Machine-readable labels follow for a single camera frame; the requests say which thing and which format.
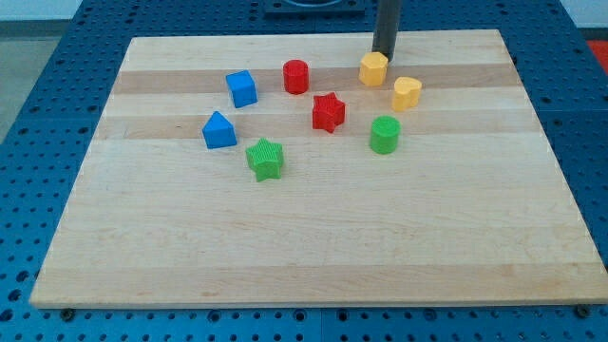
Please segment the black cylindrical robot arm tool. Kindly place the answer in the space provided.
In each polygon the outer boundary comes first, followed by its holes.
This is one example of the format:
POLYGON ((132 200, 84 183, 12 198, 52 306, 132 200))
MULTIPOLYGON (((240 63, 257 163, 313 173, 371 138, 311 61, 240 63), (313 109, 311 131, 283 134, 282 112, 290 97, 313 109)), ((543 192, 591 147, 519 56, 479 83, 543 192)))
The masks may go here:
POLYGON ((402 0, 377 1, 371 51, 383 54, 389 62, 392 61, 394 55, 402 6, 402 0))

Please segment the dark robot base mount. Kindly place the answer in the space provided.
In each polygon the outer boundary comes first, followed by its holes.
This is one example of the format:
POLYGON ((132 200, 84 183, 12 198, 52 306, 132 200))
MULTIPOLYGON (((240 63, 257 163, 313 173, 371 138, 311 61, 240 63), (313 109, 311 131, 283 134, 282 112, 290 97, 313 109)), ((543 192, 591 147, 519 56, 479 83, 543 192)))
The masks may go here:
POLYGON ((266 17, 287 15, 362 14, 366 0, 263 0, 266 17))

